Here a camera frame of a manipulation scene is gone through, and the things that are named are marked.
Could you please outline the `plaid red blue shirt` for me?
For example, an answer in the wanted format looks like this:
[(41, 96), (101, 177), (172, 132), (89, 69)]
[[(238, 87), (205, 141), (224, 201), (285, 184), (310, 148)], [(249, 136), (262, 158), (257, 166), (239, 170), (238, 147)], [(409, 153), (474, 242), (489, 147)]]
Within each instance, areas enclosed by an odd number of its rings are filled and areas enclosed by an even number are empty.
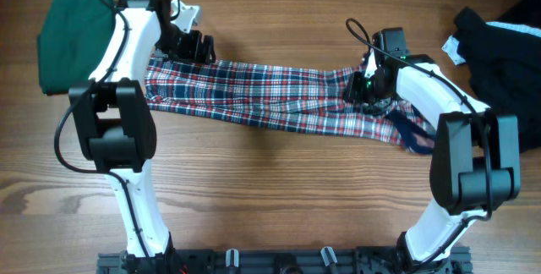
[(301, 134), (357, 137), (398, 145), (421, 155), (434, 149), (435, 130), (406, 101), (367, 107), (344, 101), (360, 63), (334, 70), (219, 60), (189, 64), (150, 59), (146, 100), (155, 111)]

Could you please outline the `white garment piece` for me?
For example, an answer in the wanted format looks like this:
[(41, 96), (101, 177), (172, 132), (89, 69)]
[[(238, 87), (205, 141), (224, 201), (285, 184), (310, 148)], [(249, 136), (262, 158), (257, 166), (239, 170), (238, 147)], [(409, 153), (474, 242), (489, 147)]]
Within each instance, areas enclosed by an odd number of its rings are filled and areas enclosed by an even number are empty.
[(459, 40), (454, 36), (449, 36), (445, 44), (442, 46), (441, 50), (447, 54), (449, 59), (455, 65), (461, 65), (466, 62), (466, 60), (458, 53)]

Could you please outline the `black garment pile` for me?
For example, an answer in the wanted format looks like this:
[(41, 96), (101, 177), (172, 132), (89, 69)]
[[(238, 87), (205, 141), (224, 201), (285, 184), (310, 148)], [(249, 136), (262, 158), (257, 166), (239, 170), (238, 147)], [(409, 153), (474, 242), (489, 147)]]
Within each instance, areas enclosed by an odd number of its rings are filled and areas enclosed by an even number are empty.
[(540, 0), (520, 0), (488, 22), (465, 7), (454, 24), (456, 54), (478, 99), (516, 115), (521, 152), (539, 148)]

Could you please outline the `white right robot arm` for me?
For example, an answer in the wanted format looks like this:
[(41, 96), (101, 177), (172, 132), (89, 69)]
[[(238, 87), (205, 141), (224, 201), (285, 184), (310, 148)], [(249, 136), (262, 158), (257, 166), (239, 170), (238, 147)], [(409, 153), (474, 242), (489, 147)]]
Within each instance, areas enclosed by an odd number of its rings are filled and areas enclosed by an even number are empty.
[(515, 199), (521, 188), (516, 116), (497, 112), (449, 81), (426, 55), (367, 53), (344, 98), (369, 110), (410, 103), (435, 129), (429, 169), (432, 199), (396, 245), (396, 266), (430, 271), (475, 223)]

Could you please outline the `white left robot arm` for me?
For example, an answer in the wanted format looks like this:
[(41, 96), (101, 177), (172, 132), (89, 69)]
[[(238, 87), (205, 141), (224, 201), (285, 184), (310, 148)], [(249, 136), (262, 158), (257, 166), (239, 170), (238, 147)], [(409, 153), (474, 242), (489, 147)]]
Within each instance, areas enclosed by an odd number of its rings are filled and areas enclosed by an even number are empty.
[(212, 63), (213, 40), (195, 29), (201, 8), (181, 0), (119, 0), (113, 33), (87, 79), (68, 91), (83, 156), (111, 185), (128, 237), (131, 260), (155, 260), (171, 250), (156, 201), (151, 169), (156, 125), (145, 100), (153, 51), (185, 63)]

